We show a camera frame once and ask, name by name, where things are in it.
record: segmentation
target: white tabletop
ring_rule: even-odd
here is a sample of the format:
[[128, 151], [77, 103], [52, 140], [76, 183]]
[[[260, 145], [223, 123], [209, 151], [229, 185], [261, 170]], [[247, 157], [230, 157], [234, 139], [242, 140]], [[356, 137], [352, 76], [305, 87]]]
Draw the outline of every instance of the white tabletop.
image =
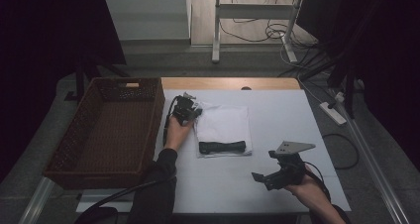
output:
[[[155, 159], [162, 149], [162, 127], [173, 97], [187, 92], [197, 101], [222, 105], [248, 106], [253, 154], [249, 157], [198, 159], [197, 140], [191, 132], [178, 152], [174, 213], [301, 213], [307, 208], [288, 191], [267, 191], [255, 182], [251, 172], [264, 175], [279, 171], [277, 160], [268, 155], [283, 141], [311, 143], [315, 149], [300, 153], [323, 174], [332, 202], [345, 211], [349, 204], [331, 163], [312, 110], [303, 90], [165, 90], [165, 105], [157, 134]], [[116, 192], [116, 189], [85, 190], [77, 212]], [[133, 195], [107, 206], [127, 212]]]

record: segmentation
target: white power strip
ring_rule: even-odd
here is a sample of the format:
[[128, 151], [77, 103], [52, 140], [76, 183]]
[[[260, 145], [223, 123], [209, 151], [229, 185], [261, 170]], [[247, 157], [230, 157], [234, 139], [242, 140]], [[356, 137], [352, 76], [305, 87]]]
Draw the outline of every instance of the white power strip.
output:
[[344, 119], [344, 117], [342, 115], [340, 115], [340, 113], [338, 113], [336, 111], [336, 109], [334, 108], [328, 108], [328, 103], [327, 102], [323, 102], [319, 105], [319, 107], [324, 110], [325, 113], [328, 114], [328, 116], [330, 116], [330, 118], [332, 118], [337, 125], [341, 126], [345, 123], [347, 123], [346, 119]]

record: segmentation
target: white cloth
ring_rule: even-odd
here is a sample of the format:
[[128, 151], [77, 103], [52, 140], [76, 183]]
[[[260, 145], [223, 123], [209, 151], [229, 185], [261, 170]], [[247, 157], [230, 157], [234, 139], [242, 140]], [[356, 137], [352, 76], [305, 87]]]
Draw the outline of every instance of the white cloth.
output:
[[203, 155], [198, 150], [197, 157], [227, 157], [250, 156], [253, 151], [251, 142], [250, 122], [247, 106], [214, 105], [199, 102], [203, 109], [196, 119], [194, 131], [198, 142], [235, 143], [245, 141], [246, 149], [243, 153], [221, 152]]

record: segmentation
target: human hand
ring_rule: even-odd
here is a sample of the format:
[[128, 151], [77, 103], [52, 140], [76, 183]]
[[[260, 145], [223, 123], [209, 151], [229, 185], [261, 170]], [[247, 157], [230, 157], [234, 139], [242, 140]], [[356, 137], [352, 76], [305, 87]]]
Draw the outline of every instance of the human hand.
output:
[[299, 185], [288, 185], [284, 189], [290, 191], [303, 205], [317, 213], [324, 223], [345, 223], [312, 177], [305, 174]]
[[194, 120], [188, 121], [184, 126], [181, 126], [176, 118], [171, 116], [167, 128], [166, 143], [163, 148], [178, 151], [193, 125]]

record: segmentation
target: brown woven basket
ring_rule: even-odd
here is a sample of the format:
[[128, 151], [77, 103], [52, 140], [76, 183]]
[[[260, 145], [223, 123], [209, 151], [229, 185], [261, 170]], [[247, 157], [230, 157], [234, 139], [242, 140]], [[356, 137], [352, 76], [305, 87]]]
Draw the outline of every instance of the brown woven basket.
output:
[[163, 105], [160, 78], [94, 78], [44, 176], [64, 189], [138, 184], [154, 158]]

